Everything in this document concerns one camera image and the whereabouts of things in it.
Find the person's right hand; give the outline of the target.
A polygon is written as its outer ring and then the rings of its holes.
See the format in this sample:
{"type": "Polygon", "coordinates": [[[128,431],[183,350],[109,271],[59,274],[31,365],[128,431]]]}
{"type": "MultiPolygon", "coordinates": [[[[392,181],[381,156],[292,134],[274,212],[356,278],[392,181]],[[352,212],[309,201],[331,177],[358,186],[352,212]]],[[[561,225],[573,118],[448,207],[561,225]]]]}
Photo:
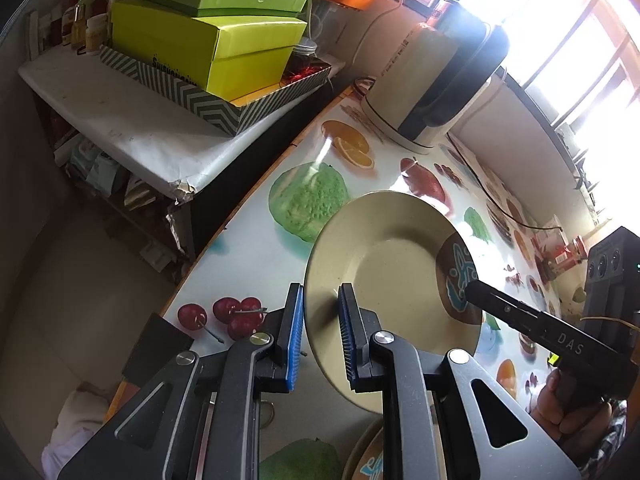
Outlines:
{"type": "Polygon", "coordinates": [[[612,418],[612,406],[608,402],[600,402],[567,411],[556,395],[561,378],[559,370],[548,376],[529,415],[577,463],[599,446],[612,418]]]}

